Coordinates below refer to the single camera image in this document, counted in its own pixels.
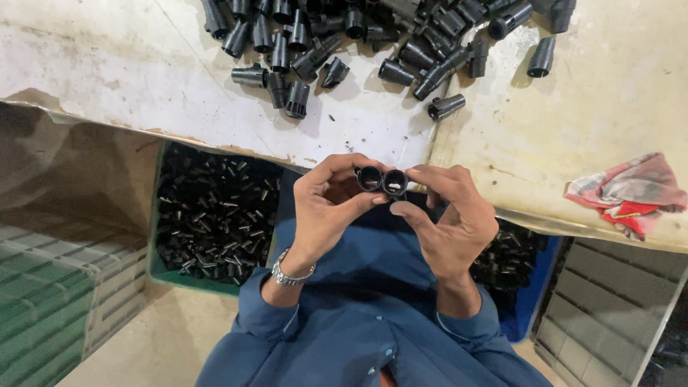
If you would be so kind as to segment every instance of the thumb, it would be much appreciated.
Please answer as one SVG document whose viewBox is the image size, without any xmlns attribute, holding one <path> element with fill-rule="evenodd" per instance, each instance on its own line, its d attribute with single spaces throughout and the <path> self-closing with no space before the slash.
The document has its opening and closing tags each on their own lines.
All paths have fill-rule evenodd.
<svg viewBox="0 0 688 387">
<path fill-rule="evenodd" d="M 337 208 L 340 210 L 344 220 L 347 223 L 351 223 L 376 205 L 386 202 L 387 198 L 383 193 L 362 192 L 338 205 Z"/>
<path fill-rule="evenodd" d="M 396 202 L 390 206 L 389 211 L 397 216 L 402 216 L 406 223 L 413 228 L 419 239 L 429 237 L 436 232 L 436 226 L 420 207 L 409 202 Z"/>
</svg>

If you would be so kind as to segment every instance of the rag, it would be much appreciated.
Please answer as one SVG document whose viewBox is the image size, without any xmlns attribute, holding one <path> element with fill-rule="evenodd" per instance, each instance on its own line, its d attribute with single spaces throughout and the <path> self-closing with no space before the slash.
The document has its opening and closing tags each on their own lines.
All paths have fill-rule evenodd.
<svg viewBox="0 0 688 387">
<path fill-rule="evenodd" d="M 627 238 L 645 241 L 663 212 L 683 212 L 688 194 L 662 153 L 642 157 L 595 175 L 574 180 L 566 198 L 594 207 Z"/>
</svg>

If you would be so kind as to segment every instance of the person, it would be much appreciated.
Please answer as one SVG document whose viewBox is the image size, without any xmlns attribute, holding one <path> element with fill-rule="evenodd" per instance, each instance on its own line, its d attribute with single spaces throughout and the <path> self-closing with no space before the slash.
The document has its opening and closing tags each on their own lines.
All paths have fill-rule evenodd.
<svg viewBox="0 0 688 387">
<path fill-rule="evenodd" d="M 393 169 L 332 155 L 293 187 L 282 179 L 279 257 L 242 286 L 196 386 L 551 386 L 469 274 L 498 230 L 470 172 L 405 171 L 427 187 L 429 209 L 450 203 L 434 223 L 428 209 L 362 192 L 354 168 L 367 166 Z"/>
</svg>

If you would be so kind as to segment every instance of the blue shirt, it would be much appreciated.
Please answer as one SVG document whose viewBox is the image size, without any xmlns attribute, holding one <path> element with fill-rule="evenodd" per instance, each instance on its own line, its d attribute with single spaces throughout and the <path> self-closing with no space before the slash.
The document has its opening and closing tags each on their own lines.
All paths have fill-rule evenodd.
<svg viewBox="0 0 688 387">
<path fill-rule="evenodd" d="M 281 195 L 289 198 L 286 180 Z M 293 208 L 283 207 L 281 199 L 277 253 L 291 245 L 295 229 Z M 290 308 L 263 300 L 270 271 L 256 268 L 241 288 L 231 333 L 208 356 L 196 386 L 379 387 L 383 366 L 400 387 L 551 386 L 500 333 L 484 289 L 472 318 L 435 310 L 436 279 L 418 239 L 408 227 L 392 231 L 405 226 L 388 206 L 359 218 Z"/>
</svg>

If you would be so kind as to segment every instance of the metal watch band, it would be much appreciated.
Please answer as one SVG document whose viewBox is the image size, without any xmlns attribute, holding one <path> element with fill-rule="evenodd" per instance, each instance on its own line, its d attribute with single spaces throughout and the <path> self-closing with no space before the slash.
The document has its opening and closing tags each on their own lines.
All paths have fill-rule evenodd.
<svg viewBox="0 0 688 387">
<path fill-rule="evenodd" d="M 285 273 L 282 273 L 282 269 L 279 267 L 279 264 L 284 260 L 284 257 L 287 256 L 287 253 L 289 252 L 290 248 L 291 247 L 287 247 L 286 249 L 284 249 L 282 254 L 280 254 L 279 257 L 277 257 L 277 261 L 275 262 L 275 264 L 272 266 L 272 278 L 275 279 L 275 282 L 284 286 L 296 286 L 303 284 L 313 274 L 313 271 L 315 270 L 315 264 L 313 264 L 313 266 L 310 267 L 310 272 L 306 276 L 300 278 L 292 278 L 286 275 Z"/>
</svg>

